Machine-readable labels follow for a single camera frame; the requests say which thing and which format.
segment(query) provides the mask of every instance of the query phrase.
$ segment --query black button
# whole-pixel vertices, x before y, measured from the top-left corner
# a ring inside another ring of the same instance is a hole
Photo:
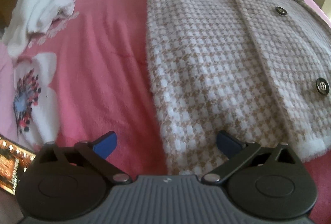
[[[285,15],[287,15],[287,11],[286,11],[284,8],[281,8],[281,7],[279,7],[279,6],[276,6],[275,10],[276,10],[276,12],[277,12],[278,14],[280,14],[281,16],[285,16]]]
[[[326,96],[329,94],[330,87],[327,81],[324,78],[318,78],[316,80],[316,89],[319,94]]]

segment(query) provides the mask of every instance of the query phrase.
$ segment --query blue flower center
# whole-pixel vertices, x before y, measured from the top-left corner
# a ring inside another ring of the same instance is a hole
[[[17,112],[24,112],[26,111],[27,104],[28,104],[27,94],[25,92],[22,92],[22,95],[14,102],[15,110]]]

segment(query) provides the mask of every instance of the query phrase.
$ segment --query brown and white garment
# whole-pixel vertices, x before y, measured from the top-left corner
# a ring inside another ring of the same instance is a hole
[[[220,165],[219,130],[303,161],[331,147],[331,94],[315,88],[331,31],[302,0],[148,0],[147,57],[172,174]]]

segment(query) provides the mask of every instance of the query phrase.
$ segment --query pink pillow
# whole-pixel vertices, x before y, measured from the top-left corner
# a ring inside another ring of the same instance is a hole
[[[18,142],[16,118],[14,114],[14,70],[7,47],[0,43],[0,133]]]

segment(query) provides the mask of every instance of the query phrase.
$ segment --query gray ridged plate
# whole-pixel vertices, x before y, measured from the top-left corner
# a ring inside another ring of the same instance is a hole
[[[96,209],[74,220],[48,222],[30,217],[21,224],[313,224],[302,217],[271,222],[237,209],[222,188],[199,183],[196,176],[139,176],[116,186]]]

